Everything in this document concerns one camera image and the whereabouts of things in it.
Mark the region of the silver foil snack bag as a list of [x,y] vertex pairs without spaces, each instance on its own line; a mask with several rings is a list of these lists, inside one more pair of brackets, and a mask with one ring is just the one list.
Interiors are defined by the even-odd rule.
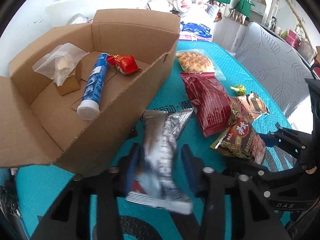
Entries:
[[176,186],[173,179],[177,140],[192,113],[192,108],[178,112],[144,112],[143,154],[136,185],[128,193],[127,201],[182,215],[192,213],[192,200]]

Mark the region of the small red snack packet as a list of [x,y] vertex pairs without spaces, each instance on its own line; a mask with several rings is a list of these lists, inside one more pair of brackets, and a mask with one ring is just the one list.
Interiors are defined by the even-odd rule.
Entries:
[[107,62],[122,75],[131,75],[141,71],[132,55],[110,55],[107,56]]

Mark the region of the dark red zip bag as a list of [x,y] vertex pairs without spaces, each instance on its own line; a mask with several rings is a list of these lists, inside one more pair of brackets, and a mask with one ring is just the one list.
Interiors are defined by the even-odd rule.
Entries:
[[234,121],[232,102],[214,73],[180,73],[202,134],[214,135]]

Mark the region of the clear bag yellow snacks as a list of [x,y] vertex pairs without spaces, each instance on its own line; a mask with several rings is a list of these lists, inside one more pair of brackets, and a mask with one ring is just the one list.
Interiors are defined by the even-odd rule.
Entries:
[[204,50],[179,50],[176,52],[176,58],[185,73],[214,73],[219,81],[226,81],[218,64]]

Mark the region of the brown green snack bag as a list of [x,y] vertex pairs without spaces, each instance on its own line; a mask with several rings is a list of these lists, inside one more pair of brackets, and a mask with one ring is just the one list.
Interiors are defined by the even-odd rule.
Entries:
[[228,157],[262,164],[265,158],[265,142],[245,116],[237,111],[234,113],[235,123],[229,126],[209,148]]

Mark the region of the small brown cardboard insert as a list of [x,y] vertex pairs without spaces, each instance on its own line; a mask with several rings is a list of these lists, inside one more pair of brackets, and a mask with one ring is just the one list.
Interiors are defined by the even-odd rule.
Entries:
[[81,71],[82,63],[79,62],[61,86],[54,83],[55,88],[61,96],[80,89]]

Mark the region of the yellow green lollipop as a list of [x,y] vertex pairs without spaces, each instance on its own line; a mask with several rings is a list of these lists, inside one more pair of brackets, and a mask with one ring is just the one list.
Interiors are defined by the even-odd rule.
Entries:
[[243,96],[246,94],[246,87],[243,85],[236,85],[235,87],[230,86],[230,89],[233,90],[237,96]]

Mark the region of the blue white tissue pack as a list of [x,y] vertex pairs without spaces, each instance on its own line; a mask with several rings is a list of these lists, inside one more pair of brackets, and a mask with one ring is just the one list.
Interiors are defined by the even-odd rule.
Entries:
[[180,40],[212,42],[211,29],[204,24],[180,22]]

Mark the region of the clear plastic bag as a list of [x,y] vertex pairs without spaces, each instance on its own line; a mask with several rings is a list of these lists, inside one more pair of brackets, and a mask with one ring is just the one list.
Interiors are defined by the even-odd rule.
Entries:
[[65,43],[54,48],[37,61],[32,69],[62,86],[80,60],[87,52],[71,43]]

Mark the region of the brown cardboard box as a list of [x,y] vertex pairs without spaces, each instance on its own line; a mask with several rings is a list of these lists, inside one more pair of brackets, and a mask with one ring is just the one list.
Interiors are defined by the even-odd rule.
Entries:
[[[1,167],[55,165],[93,176],[111,163],[171,74],[180,32],[177,15],[138,9],[98,10],[92,23],[55,27],[22,50],[1,77]],[[60,95],[33,65],[71,43],[86,52],[80,88]],[[89,75],[101,53],[131,55],[139,71],[107,72],[100,113],[77,115]]]

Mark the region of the blue white cylinder tube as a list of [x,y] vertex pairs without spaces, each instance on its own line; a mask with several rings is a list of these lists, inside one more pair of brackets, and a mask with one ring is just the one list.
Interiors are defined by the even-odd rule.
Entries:
[[91,71],[77,114],[83,120],[93,120],[100,113],[100,100],[108,71],[107,53],[101,53]]

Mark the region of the brown foil snack bag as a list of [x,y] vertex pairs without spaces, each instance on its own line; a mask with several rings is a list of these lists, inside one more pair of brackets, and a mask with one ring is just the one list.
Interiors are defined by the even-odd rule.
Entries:
[[259,119],[263,115],[269,115],[271,113],[261,97],[255,92],[231,97],[231,100],[236,104],[242,115],[250,122]]

